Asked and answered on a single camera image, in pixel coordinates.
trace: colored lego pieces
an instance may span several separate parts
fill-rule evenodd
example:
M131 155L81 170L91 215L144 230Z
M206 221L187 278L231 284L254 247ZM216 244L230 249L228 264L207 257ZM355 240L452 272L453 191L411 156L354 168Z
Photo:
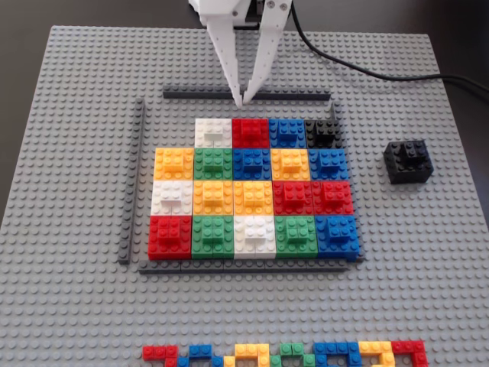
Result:
M269 119L270 146L272 148L305 148L304 121Z
M271 180L270 149L233 149L235 180Z
M147 256L150 260L191 258L191 216L152 216Z
M347 180L348 166L343 149L309 149L312 180Z
M194 216L232 216L232 181L193 181Z
M146 362L166 361L165 365L176 367L177 356L177 346L143 346L143 360Z
M360 254L353 216L316 216L319 258L355 261Z
M434 171L424 141L392 141L384 161L391 184L424 184Z
M338 120L334 117L329 120L304 120L306 129L307 148L337 149L342 147L342 133Z
M154 180L193 180L192 148L157 148Z
M232 119L233 148L269 148L267 119Z
M236 216L272 216L274 195L271 181L235 181Z
M318 242L313 216L275 216L277 258L316 258Z
M311 188L315 215L353 215L353 202L348 181L313 181Z
M390 342L395 356L407 354L411 357L413 367L428 367L425 344L422 340Z
M276 216L311 216L313 192L310 181L273 181Z
M196 149L194 180L232 180L232 149Z
M347 367L361 367L361 355L358 343L314 343L314 355L316 356L316 367L326 367L328 357L346 357Z
M192 202L192 181L153 181L152 216L191 216Z
M380 365L376 365L377 367L396 365L390 342L358 342L358 347L361 356L378 356Z
M274 180L309 181L306 149L271 149Z
M196 119L196 148L232 148L231 119Z
M233 233L232 216L194 216L192 258L233 258Z
M273 216L235 216L235 258L275 258Z
M210 344L194 345L189 347L189 358L212 359L212 346Z

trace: lego brick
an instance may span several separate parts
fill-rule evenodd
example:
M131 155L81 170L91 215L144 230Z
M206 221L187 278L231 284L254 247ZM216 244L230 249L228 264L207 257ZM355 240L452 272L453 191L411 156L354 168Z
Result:
M274 194L271 181L235 181L236 216L272 216Z
M354 214L348 181L313 181L314 214L317 216L352 216Z
M235 259L275 258L273 216L235 216Z
M232 216L232 181L194 181L194 216Z
M232 147L263 149L270 147L267 119L232 119Z
M317 258L313 216L275 216L277 258Z
M271 180L270 149L233 149L234 180Z
M194 180L232 180L232 149L195 150Z
M276 216L311 216L314 214L310 181L274 181Z
M131 155L129 156L130 164L128 165L128 172L126 180L125 192L125 214L127 217L125 220L128 222L122 223L122 229L125 230L127 235L121 234L121 240L119 242L119 250L117 261L121 265L129 265L131 261L131 244L132 244L132 232L134 228L134 211L138 201L138 184L139 184L139 160L141 156L141 146L144 131L144 121L146 116L146 109L144 105L144 99L138 98L134 104L134 117L132 121L131 131Z
M384 151L391 184L424 184L434 171L424 141L392 141Z
M231 119L196 119L196 148L232 148Z
M426 35L308 37L371 70L438 73ZM236 38L240 67L251 72L258 32ZM368 261L306 276L137 273L147 261L154 147L194 147L195 117L328 115L322 102L257 101L238 111L231 101L161 99L162 83L218 81L225 84L206 30L52 27L0 229L0 364L149 365L141 359L147 344L208 338L229 356L231 341L263 340L274 349L292 334L306 348L325 336L423 336L431 365L484 364L489 351L472 336L487 334L487 222L443 82L389 83L330 69L295 32L284 32L267 83L328 86L344 106L343 148ZM125 267L117 251L137 96L147 114ZM382 152L406 137L426 140L436 166L426 184L389 184Z
M138 263L138 271L144 275L179 274L181 272L181 261L141 260Z
M310 181L306 149L271 149L274 180Z
M304 120L308 149L338 149L342 147L342 131L336 118L335 103L330 104L329 119Z
M193 359L212 359L212 345L199 344L189 346L189 358Z
M191 258L191 216L152 216L147 256L150 260Z
M312 180L348 180L348 166L343 149L309 149Z
M191 216L192 181L153 181L152 216Z
M193 180L193 148L157 148L154 180Z
M163 88L165 99L229 99L232 100L228 86L168 86ZM322 101L331 98L328 89L320 88L270 88L262 87L254 95L254 101Z
M268 127L272 148L306 148L303 120L269 119Z
M316 216L318 256L356 261L360 253L353 216Z
M194 216L192 258L233 258L233 217Z

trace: red lego brick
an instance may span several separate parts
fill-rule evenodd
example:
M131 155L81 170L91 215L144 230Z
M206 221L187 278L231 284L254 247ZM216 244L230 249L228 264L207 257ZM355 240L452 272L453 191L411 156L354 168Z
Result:
M176 358L167 358L165 360L165 367L176 367Z
M153 346L143 346L143 360L144 361L154 361L154 347Z
M178 357L178 346L167 346L167 358Z
M147 256L150 260L192 258L191 237L191 216L152 216Z
M276 216L311 216L313 193L309 181L273 181Z
M353 215L353 202L348 181L312 181L311 187L315 215Z
M232 119L233 148L269 148L267 119Z
M425 344L422 340L391 342L394 355L409 354L413 367L428 367Z

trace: blue lego brick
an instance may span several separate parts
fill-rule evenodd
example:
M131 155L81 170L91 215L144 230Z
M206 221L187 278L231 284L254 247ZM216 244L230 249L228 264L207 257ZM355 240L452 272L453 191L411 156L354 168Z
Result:
M178 357L176 360L176 367L190 367L190 358Z
M326 354L316 354L316 367L326 367L328 365L328 357Z
M272 179L270 149L233 149L234 180Z
M326 354L326 343L314 343L313 353L317 356L325 356Z
M311 180L348 180L343 149L309 149Z
M212 346L210 344L199 344L189 347L190 359L211 359Z
M316 216L319 258L344 258L356 261L360 254L353 216Z
M212 367L223 367L224 357L212 357Z
M269 119L272 148L306 148L304 120Z

